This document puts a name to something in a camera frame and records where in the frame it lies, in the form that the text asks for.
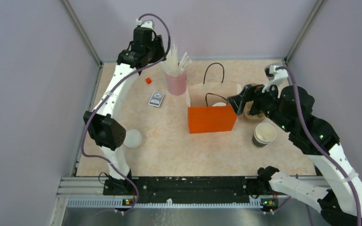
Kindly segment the white plastic cup lid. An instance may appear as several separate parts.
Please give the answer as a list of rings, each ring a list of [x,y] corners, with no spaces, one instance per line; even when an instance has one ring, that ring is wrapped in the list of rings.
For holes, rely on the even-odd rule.
[[[226,103],[223,103],[223,102],[218,102],[218,103],[215,103],[212,105],[212,107],[217,107],[217,106],[226,106],[227,104]]]

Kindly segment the orange paper bag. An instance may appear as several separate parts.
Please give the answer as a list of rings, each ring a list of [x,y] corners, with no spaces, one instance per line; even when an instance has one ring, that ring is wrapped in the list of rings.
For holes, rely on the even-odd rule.
[[[222,68],[220,82],[206,82],[206,75],[213,65]],[[242,87],[236,82],[225,82],[225,69],[221,63],[211,63],[205,71],[203,82],[188,85],[186,89],[187,122],[190,134],[231,131],[237,119],[227,97],[237,95]],[[223,102],[226,106],[212,107]]]

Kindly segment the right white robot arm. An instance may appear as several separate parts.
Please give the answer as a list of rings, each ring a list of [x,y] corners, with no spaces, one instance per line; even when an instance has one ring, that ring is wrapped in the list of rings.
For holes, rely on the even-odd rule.
[[[268,166],[258,170],[257,187],[263,194],[280,192],[316,209],[332,226],[362,226],[362,181],[346,158],[339,136],[326,121],[312,114],[314,98],[299,86],[278,90],[275,85],[246,85],[228,97],[237,115],[252,103],[249,113],[263,113],[288,133],[322,173],[329,188],[314,187]]]

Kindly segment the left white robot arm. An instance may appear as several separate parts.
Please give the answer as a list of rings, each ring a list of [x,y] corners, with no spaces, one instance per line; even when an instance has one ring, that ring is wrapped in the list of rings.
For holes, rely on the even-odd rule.
[[[165,57],[163,39],[152,26],[138,25],[127,49],[118,55],[114,75],[93,111],[86,111],[83,119],[91,139],[100,147],[109,166],[104,182],[105,195],[124,195],[135,192],[131,170],[126,163],[122,145],[126,129],[117,121],[122,105],[132,84],[142,70]]]

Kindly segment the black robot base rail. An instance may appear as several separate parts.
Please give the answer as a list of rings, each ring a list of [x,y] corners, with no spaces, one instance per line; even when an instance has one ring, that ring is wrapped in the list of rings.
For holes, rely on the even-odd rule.
[[[103,195],[126,196],[123,205],[192,204],[222,206],[253,204],[262,211],[279,206],[278,195],[256,177],[132,177],[130,181],[108,178]]]

